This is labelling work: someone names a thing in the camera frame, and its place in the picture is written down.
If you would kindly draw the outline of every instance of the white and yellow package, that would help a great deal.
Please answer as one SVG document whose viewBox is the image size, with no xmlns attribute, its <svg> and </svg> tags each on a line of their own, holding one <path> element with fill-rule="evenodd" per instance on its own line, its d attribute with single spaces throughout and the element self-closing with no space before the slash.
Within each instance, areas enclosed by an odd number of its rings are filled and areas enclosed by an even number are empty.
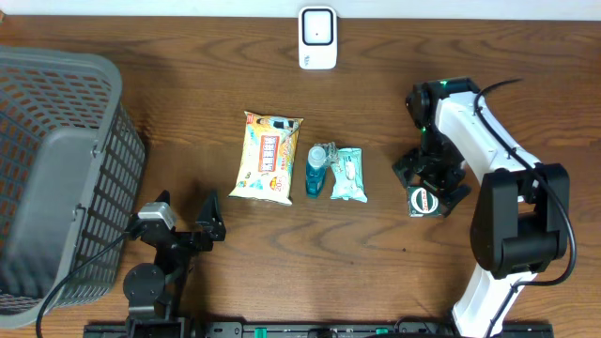
<svg viewBox="0 0 601 338">
<path fill-rule="evenodd" d="M 302 118 L 246 114 L 246 134 L 236 188 L 230 197 L 292 205 L 292 165 Z"/>
</svg>

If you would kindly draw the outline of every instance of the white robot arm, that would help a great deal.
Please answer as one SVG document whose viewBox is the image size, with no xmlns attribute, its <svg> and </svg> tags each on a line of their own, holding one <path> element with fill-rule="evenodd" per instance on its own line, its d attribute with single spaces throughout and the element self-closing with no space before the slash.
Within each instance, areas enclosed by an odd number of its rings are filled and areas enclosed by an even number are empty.
<svg viewBox="0 0 601 338">
<path fill-rule="evenodd" d="M 466 292 L 452 310 L 459 334 L 467 337 L 501 332 L 502 320 L 523 288 L 514 290 L 513 297 L 503 304 L 512 285 L 532 281 L 550 260 L 561 258 L 566 250 L 557 210 L 545 192 L 537 189 L 538 181 L 512 155 L 539 170 L 559 192 L 565 207 L 569 191 L 569 178 L 562 167 L 543 165 L 524 150 L 491 114 L 479 93 L 469 78 L 415 85 L 407 106 L 422 130 L 422 144 L 393 167 L 406 187 L 419 176 L 421 185 L 446 206 L 445 216 L 470 193 L 467 186 L 459 186 L 465 164 L 482 186 L 470 231 L 478 263 Z M 479 115 L 474 109 L 476 100 Z M 519 215 L 520 202 L 536 204 L 534 213 Z M 487 332 L 500 309 L 501 315 Z"/>
</svg>

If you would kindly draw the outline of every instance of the small bottle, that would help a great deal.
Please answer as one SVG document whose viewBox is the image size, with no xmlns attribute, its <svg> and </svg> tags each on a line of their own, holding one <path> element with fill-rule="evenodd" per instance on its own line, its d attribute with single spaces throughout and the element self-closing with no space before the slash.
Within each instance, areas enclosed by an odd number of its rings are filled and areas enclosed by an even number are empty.
<svg viewBox="0 0 601 338">
<path fill-rule="evenodd" d="M 309 161 L 307 161 L 307 195 L 317 198 L 326 181 L 326 150 L 321 146 L 314 146 L 309 150 Z"/>
</svg>

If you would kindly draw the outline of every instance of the white wall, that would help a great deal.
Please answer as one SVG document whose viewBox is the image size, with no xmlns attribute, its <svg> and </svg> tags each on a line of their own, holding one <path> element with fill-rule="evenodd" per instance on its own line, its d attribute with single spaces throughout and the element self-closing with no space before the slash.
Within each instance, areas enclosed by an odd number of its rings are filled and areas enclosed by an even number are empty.
<svg viewBox="0 0 601 338">
<path fill-rule="evenodd" d="M 601 0 L 0 0 L 6 14 L 296 17 L 330 5 L 341 18 L 601 20 Z"/>
</svg>

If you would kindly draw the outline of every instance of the laundry basket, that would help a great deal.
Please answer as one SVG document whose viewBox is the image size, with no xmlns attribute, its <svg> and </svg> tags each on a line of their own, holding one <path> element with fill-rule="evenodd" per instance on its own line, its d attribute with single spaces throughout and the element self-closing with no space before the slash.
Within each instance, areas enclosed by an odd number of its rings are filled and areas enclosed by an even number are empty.
<svg viewBox="0 0 601 338">
<path fill-rule="evenodd" d="M 0 328 L 33 322 L 53 286 L 125 228 L 146 156 L 120 96 L 104 58 L 0 46 Z M 120 254 L 49 309 L 106 294 Z"/>
</svg>

